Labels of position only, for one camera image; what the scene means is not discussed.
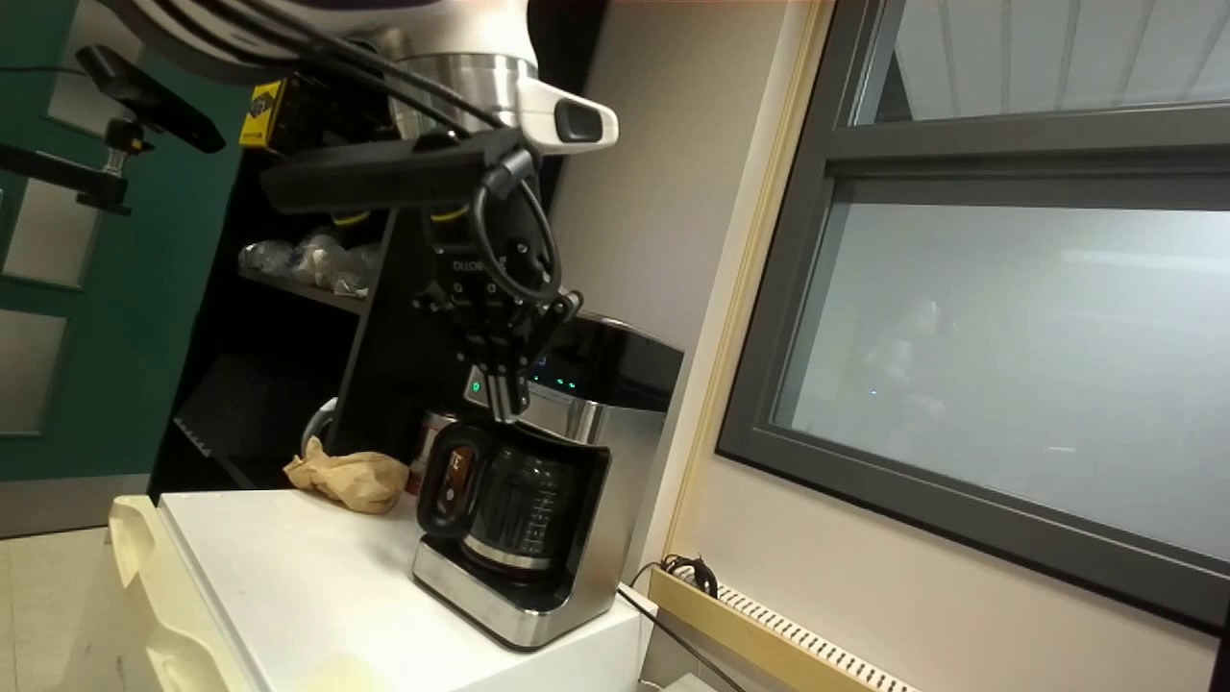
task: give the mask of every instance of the window frame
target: window frame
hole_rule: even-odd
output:
[[[1230,206],[1230,197],[1211,203],[1211,190],[1230,192],[1230,109],[852,123],[876,101],[869,80],[888,74],[895,18],[901,0],[833,9],[720,453],[1184,628],[1223,632],[1223,560],[772,422],[810,281],[831,277],[823,242],[843,227],[846,183],[876,190],[883,200],[927,200],[946,180],[1047,190],[1060,176],[1089,180],[1097,197],[1116,183],[1170,183],[1165,200],[1178,206]]]

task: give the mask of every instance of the wooden strip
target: wooden strip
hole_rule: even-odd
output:
[[[674,620],[700,632],[709,643],[714,643],[731,656],[738,656],[746,669],[758,669],[786,690],[869,692],[869,686],[852,682],[849,672],[810,656],[806,649],[794,646],[778,632],[741,620],[738,610],[723,608],[720,601],[697,593],[694,586],[663,570],[650,572],[650,601]]]

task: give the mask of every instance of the cable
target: cable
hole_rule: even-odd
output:
[[[227,41],[227,37],[214,33],[212,26],[198,22],[198,17],[187,17],[179,0],[157,0],[157,9],[161,9],[172,22],[181,22],[187,33],[220,45],[225,55],[235,55],[235,57],[252,62],[252,65],[276,65],[276,71],[285,71],[285,62],[275,62],[275,57],[267,57],[267,55],[253,55],[253,49],[240,45],[240,41]]]
[[[720,601],[714,570],[704,556],[683,556],[683,552],[665,552],[663,560],[645,560],[638,572],[630,572],[627,586],[633,590],[654,564],[678,581],[687,581],[694,590],[709,593],[713,601]]]
[[[551,245],[551,233],[548,233],[551,219],[548,219],[548,212],[544,212],[544,203],[540,203],[540,197],[535,197],[535,190],[532,190],[526,180],[519,180],[519,192],[523,192],[523,200],[526,200],[532,212],[535,212],[535,223],[540,223],[540,230],[544,230],[544,242],[548,242],[548,251],[551,251],[551,267],[553,267],[553,245]],[[548,299],[553,299],[558,290],[563,290],[563,273],[548,273],[548,286],[526,290],[523,281],[514,281],[514,277],[500,267],[500,259],[495,259],[495,251],[492,251],[492,238],[490,238],[490,200],[492,200],[492,190],[480,183],[476,197],[473,197],[471,219],[473,219],[476,251],[483,255],[483,267],[492,269],[492,281],[495,281],[505,294],[513,294],[513,297],[519,297],[519,299],[526,299],[526,304],[548,304]]]
[[[392,74],[392,76],[401,76],[401,80],[413,80],[417,87],[423,87],[423,91],[431,91],[431,98],[437,98],[437,101],[449,101],[453,109],[471,110],[473,119],[480,119],[480,123],[492,127],[492,132],[508,127],[508,123],[495,119],[492,110],[471,105],[463,91],[453,91],[453,87],[445,87],[445,83],[433,83],[433,80],[427,80],[427,76],[421,76],[421,74],[413,74],[413,71],[403,71],[403,65],[392,65],[392,62],[384,62],[384,57],[376,57],[376,55],[354,45],[354,41],[331,37],[331,33],[317,32],[310,22],[290,17],[290,12],[275,9],[275,3],[244,0],[244,9],[267,17],[267,18],[281,22],[281,26],[293,26],[293,32],[299,32],[299,33],[307,33],[310,41],[331,45],[331,49],[339,49],[341,57],[367,65],[367,71],[380,71],[380,74]]]
[[[459,123],[453,117],[437,110],[433,105],[421,101],[417,91],[401,87],[401,83],[390,83],[380,80],[376,74],[367,74],[358,65],[346,65],[346,62],[310,62],[327,74],[339,74],[346,80],[362,80],[371,87],[380,87],[384,98],[408,105],[408,109],[421,109],[427,119],[444,123],[445,132],[459,132],[463,137],[471,137],[473,132],[466,132],[466,123]]]
[[[663,634],[671,634],[679,649],[687,649],[697,663],[704,663],[714,675],[723,675],[733,692],[741,692],[741,686],[723,669],[714,665],[709,652],[700,652],[694,643],[683,643],[674,628],[665,628],[650,608],[644,608],[633,595],[627,595],[618,590],[618,595],[644,617],[650,620]]]
[[[0,74],[73,74],[73,76],[84,76],[84,71],[73,71],[73,65],[0,65]]]

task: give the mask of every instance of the white counter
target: white counter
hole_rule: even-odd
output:
[[[304,492],[184,492],[161,495],[153,522],[184,552],[184,572],[200,581],[191,593],[214,610],[214,632],[231,634],[225,649],[244,649],[253,690],[638,690],[650,624],[633,608],[617,601],[563,643],[514,652],[413,581],[413,508],[375,518]]]

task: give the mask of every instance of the floor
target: floor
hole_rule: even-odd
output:
[[[104,529],[0,542],[0,692],[48,692],[73,646],[84,595],[107,564]]]

